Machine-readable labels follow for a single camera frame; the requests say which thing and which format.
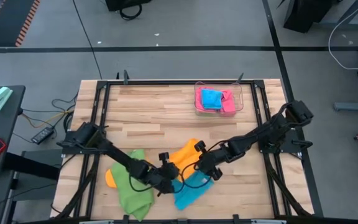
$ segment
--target yellow cable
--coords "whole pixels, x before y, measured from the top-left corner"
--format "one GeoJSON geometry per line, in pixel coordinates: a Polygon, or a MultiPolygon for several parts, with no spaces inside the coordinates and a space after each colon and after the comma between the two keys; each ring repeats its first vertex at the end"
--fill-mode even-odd
{"type": "Polygon", "coordinates": [[[62,114],[70,113],[70,112],[72,112],[72,111],[74,111],[74,110],[64,111],[64,112],[61,112],[61,113],[59,113],[59,114],[56,114],[55,116],[52,116],[52,117],[49,118],[48,120],[42,122],[40,125],[34,125],[34,124],[31,122],[31,120],[30,120],[29,117],[27,117],[25,114],[22,114],[22,115],[29,121],[30,125],[31,125],[33,128],[40,128],[40,127],[42,127],[43,125],[45,125],[46,123],[48,123],[49,121],[51,121],[51,120],[57,118],[58,116],[60,116],[60,115],[62,115],[62,114]]]}

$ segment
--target floor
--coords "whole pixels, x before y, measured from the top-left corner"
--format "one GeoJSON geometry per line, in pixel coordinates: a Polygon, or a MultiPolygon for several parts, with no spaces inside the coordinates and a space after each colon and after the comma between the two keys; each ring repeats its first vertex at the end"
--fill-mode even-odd
{"type": "MultiPolygon", "coordinates": [[[[267,0],[282,47],[324,47],[331,29],[314,25],[307,34],[283,28],[288,1],[267,0]]],[[[153,0],[142,15],[124,21],[104,1],[75,0],[93,47],[243,45],[273,47],[261,0],[153,0]]],[[[326,19],[338,19],[354,2],[334,6],[326,19]]],[[[358,30],[339,30],[332,46],[358,46],[358,30]]],[[[22,48],[89,47],[72,0],[41,0],[22,48]]],[[[103,78],[126,69],[131,78],[282,78],[275,51],[192,50],[96,52],[103,78]]],[[[347,66],[358,67],[358,52],[334,52],[347,66]]],[[[333,110],[336,101],[358,102],[358,77],[342,69],[327,51],[282,52],[290,85],[315,117],[305,127],[316,185],[325,217],[358,219],[358,113],[333,110]]],[[[0,54],[0,86],[25,85],[23,108],[50,110],[54,98],[71,99],[83,79],[99,79],[91,52],[0,54]]],[[[29,113],[38,119],[53,114],[29,113]]],[[[26,139],[37,130],[21,117],[15,133],[26,139]]],[[[40,146],[13,138],[9,150],[53,149],[58,135],[40,146]]],[[[44,220],[51,201],[24,202],[15,220],[44,220]]]]}

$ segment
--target blue cloth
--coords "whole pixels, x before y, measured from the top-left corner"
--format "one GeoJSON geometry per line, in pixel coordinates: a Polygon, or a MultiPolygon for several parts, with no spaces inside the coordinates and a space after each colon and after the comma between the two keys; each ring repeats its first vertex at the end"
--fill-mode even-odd
{"type": "Polygon", "coordinates": [[[204,109],[222,109],[222,92],[217,90],[202,89],[201,103],[204,109]]]}
{"type": "MultiPolygon", "coordinates": [[[[204,184],[206,181],[208,181],[208,179],[209,176],[197,170],[185,181],[186,184],[196,187],[204,184]]],[[[177,179],[172,181],[172,185],[175,191],[180,190],[182,184],[183,183],[177,179]]],[[[174,194],[176,207],[179,210],[184,210],[187,206],[191,205],[195,200],[202,196],[213,184],[214,182],[210,180],[205,186],[198,189],[192,189],[184,186],[184,188],[179,193],[174,194]]]]}

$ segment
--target orange cloth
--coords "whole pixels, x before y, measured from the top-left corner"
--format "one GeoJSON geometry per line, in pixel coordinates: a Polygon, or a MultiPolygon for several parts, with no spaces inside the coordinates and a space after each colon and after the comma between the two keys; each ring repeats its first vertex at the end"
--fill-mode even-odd
{"type": "MultiPolygon", "coordinates": [[[[197,139],[190,139],[186,143],[185,147],[169,155],[170,162],[173,162],[179,168],[180,173],[188,164],[192,164],[198,161],[201,152],[197,152],[196,149],[194,148],[194,145],[197,143],[198,143],[197,139]]],[[[183,173],[183,178],[186,180],[194,172],[195,172],[194,166],[192,165],[185,170],[185,172],[183,173]]],[[[114,177],[112,176],[110,169],[106,171],[105,178],[106,178],[107,186],[111,188],[117,188],[117,185],[114,181],[114,177]]]]}

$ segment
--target wooden table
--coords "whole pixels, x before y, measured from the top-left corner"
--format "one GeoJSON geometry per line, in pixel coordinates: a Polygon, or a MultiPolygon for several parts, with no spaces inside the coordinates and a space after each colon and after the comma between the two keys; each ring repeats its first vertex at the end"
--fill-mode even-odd
{"type": "MultiPolygon", "coordinates": [[[[81,82],[72,129],[90,120],[96,82],[81,82]]],[[[281,82],[279,79],[267,79],[264,82],[271,113],[275,114],[285,103],[281,82]]],[[[110,89],[106,115],[106,125],[109,126],[106,128],[107,137],[126,152],[145,149],[148,160],[159,166],[159,153],[179,150],[190,138],[203,140],[208,147],[219,140],[243,135],[256,128],[249,85],[243,85],[242,91],[244,109],[233,118],[219,118],[195,115],[194,85],[114,85],[110,89]]],[[[101,94],[99,100],[100,108],[103,96],[101,94]]],[[[287,187],[305,210],[313,213],[301,161],[288,154],[281,154],[280,157],[287,187]]],[[[83,156],[77,155],[62,169],[53,202],[57,210],[63,209],[77,190],[82,162],[83,156]]],[[[101,156],[92,219],[121,220],[124,215],[117,190],[109,188],[104,180],[105,171],[113,163],[110,157],[101,156]]],[[[179,211],[174,205],[172,194],[162,195],[155,198],[155,204],[146,219],[227,219],[232,218],[233,214],[239,214],[240,218],[273,218],[264,160],[257,144],[243,158],[219,167],[224,174],[222,178],[194,204],[179,211]]],[[[276,191],[280,213],[284,214],[278,187],[276,191]]],[[[85,214],[87,198],[88,192],[85,192],[80,215],[85,214]]]]}

